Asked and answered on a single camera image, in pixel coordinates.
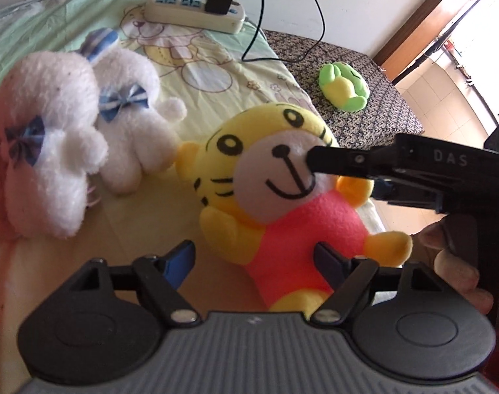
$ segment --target white plush toy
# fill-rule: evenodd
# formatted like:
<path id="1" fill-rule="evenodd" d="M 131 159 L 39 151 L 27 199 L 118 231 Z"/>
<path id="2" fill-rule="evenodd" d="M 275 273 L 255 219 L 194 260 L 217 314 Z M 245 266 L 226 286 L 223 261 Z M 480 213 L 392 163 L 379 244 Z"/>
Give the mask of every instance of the white plush toy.
<path id="1" fill-rule="evenodd" d="M 94 128 L 99 93 L 93 67 L 75 53 L 29 54 L 1 82 L 0 213 L 16 234 L 66 238 L 80 229 L 87 174 L 108 152 Z"/>
<path id="2" fill-rule="evenodd" d="M 162 172 L 174 163 L 179 138 L 171 123 L 185 118 L 185 104 L 179 98 L 157 101 L 155 67 L 118 46 L 111 28 L 90 33 L 79 53 L 93 64 L 101 88 L 97 128 L 109 144 L 109 158 L 100 175 L 115 194 L 132 193 L 143 173 Z"/>

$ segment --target white power strip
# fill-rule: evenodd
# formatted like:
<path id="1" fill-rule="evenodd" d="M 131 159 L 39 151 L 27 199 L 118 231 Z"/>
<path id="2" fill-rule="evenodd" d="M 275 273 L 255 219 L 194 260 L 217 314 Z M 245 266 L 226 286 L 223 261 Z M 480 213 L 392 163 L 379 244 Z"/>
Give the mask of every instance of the white power strip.
<path id="1" fill-rule="evenodd" d="M 246 13 L 240 3 L 233 1 L 227 14 L 206 13 L 205 3 L 206 0 L 148 0 L 144 17 L 149 22 L 172 23 L 229 34 L 241 30 Z"/>

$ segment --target tiger plush eye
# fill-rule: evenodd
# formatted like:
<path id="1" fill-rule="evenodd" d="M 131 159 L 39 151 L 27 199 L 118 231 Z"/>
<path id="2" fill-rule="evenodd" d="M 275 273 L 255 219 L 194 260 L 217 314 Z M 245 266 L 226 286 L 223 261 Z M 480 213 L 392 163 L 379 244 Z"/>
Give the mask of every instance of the tiger plush eye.
<path id="1" fill-rule="evenodd" d="M 288 108 L 283 111 L 283 115 L 286 121 L 290 123 L 292 127 L 299 128 L 304 124 L 304 118 L 298 111 Z"/>
<path id="2" fill-rule="evenodd" d="M 217 148 L 225 155 L 236 156 L 242 154 L 244 146 L 242 141 L 235 135 L 224 135 L 217 141 Z"/>

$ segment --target gray gripper base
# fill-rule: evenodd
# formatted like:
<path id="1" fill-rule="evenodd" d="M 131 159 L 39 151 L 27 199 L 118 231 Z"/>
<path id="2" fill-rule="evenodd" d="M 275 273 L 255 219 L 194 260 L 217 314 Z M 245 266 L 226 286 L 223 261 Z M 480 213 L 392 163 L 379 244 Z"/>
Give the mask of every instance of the gray gripper base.
<path id="1" fill-rule="evenodd" d="M 211 313 L 169 332 L 140 369 L 92 387 L 34 379 L 20 394 L 499 394 L 480 376 L 413 385 L 369 369 L 342 333 L 308 326 L 299 314 Z"/>

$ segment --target finger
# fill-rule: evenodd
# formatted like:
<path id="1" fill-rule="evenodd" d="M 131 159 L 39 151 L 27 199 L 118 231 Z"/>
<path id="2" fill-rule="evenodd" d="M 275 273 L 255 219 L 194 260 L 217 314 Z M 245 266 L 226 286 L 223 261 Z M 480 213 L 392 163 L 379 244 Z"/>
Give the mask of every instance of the finger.
<path id="1" fill-rule="evenodd" d="M 440 251 L 435 258 L 434 270 L 461 293 L 472 291 L 479 282 L 479 271 L 476 268 L 446 250 Z"/>
<path id="2" fill-rule="evenodd" d="M 463 297 L 482 314 L 488 314 L 494 305 L 493 296 L 482 289 L 463 293 Z"/>
<path id="3" fill-rule="evenodd" d="M 430 249 L 446 249 L 445 234 L 443 228 L 441 228 L 440 222 L 434 222 L 424 228 L 419 232 L 418 239 L 423 246 L 430 247 Z"/>

